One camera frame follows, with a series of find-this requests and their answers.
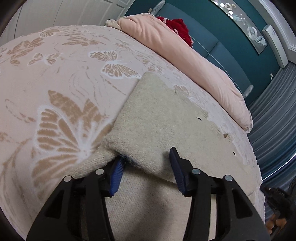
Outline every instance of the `upholstered headboard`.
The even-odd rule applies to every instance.
[[[223,44],[198,21],[164,0],[151,13],[168,19],[182,18],[189,29],[189,35],[194,41],[193,49],[222,69],[234,82],[244,98],[251,93],[253,85],[241,66]]]

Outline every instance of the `black object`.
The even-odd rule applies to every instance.
[[[270,0],[283,15],[293,33],[296,35],[296,14],[295,7],[291,0]]]
[[[260,190],[263,192],[266,202],[272,211],[276,214],[275,219],[286,218],[287,224],[282,230],[274,225],[272,229],[273,241],[285,241],[296,239],[296,193],[295,183],[291,183],[291,187],[288,192],[280,188],[271,188],[265,184],[262,184]]]
[[[66,176],[37,215],[27,241],[79,241],[81,235],[81,196],[86,199],[89,241],[114,241],[105,197],[118,190],[125,160],[117,157],[87,177]]]
[[[26,0],[0,0],[0,36],[7,24]]]
[[[212,241],[269,241],[270,236],[256,209],[232,176],[209,177],[180,158],[175,147],[170,162],[179,190],[192,197],[183,240],[208,241],[210,195],[216,194],[216,238]]]
[[[1,241],[24,241],[7,220],[0,209],[0,240]]]
[[[118,190],[124,159],[117,157],[85,178],[66,176],[36,217],[27,241],[82,241],[80,198],[86,198],[86,224],[89,241],[114,241],[105,197]],[[216,238],[213,241],[270,241],[259,214],[236,181],[226,175],[209,177],[181,159],[176,148],[170,162],[179,190],[192,203],[184,234],[186,241],[208,241],[211,194],[217,197]]]

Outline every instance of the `red cloth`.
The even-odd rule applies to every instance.
[[[169,20],[163,17],[157,17],[162,22],[164,22],[171,30],[178,34],[188,45],[192,48],[193,41],[189,36],[189,30],[187,29],[185,23],[182,19]]]

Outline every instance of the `blue gripper pad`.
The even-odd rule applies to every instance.
[[[172,166],[175,180],[178,186],[179,191],[184,195],[186,191],[185,187],[185,176],[182,172],[182,169],[179,164],[180,156],[175,147],[170,149],[170,164]]]
[[[110,174],[110,195],[114,196],[114,194],[118,191],[121,178],[123,175],[125,159],[120,157],[118,161],[115,161],[112,167],[113,172]]]

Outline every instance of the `white door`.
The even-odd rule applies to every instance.
[[[27,0],[0,37],[0,46],[52,26],[101,25],[124,16],[135,0]]]

